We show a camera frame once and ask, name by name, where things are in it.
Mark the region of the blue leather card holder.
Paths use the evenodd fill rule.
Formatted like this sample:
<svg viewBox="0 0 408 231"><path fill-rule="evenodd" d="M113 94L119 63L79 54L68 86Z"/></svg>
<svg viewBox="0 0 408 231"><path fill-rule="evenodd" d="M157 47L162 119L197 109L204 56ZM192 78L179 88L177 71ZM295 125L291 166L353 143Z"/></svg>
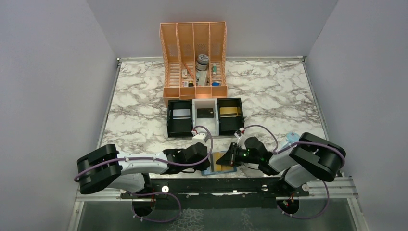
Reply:
<svg viewBox="0 0 408 231"><path fill-rule="evenodd" d="M226 171L223 171L223 172L213 172L213 171L212 171L212 154L210 155L209 160L210 160L210 166L209 166L206 170L201 171L201 175L202 175L202 176L220 175L220 174L233 173L233 172L236 172L236 171L237 171L237 168L236 168L236 167L226 166L226 167L227 167L227 170L226 170Z"/></svg>

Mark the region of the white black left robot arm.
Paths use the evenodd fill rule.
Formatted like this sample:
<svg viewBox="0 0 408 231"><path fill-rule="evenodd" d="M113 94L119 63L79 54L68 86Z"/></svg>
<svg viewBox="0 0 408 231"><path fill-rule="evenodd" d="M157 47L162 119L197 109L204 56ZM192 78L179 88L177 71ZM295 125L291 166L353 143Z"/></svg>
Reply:
<svg viewBox="0 0 408 231"><path fill-rule="evenodd" d="M154 154L120 153L114 144L100 147L77 160L81 194L106 188L120 189L146 197L151 193L150 173L173 175L185 169L204 171L210 166L207 147L202 143L187 148L164 149Z"/></svg>

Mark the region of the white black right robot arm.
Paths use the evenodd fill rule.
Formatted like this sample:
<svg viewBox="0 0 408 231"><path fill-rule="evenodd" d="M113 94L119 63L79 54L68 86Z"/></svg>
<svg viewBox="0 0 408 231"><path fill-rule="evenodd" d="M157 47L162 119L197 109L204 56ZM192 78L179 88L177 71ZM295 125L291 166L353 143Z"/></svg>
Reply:
<svg viewBox="0 0 408 231"><path fill-rule="evenodd" d="M267 150L257 137L242 135L238 142L231 143L216 164L232 167L257 164L265 175L280 175L278 191L289 196L309 181L332 182L345 165L345 157L342 147L309 132L277 152Z"/></svg>

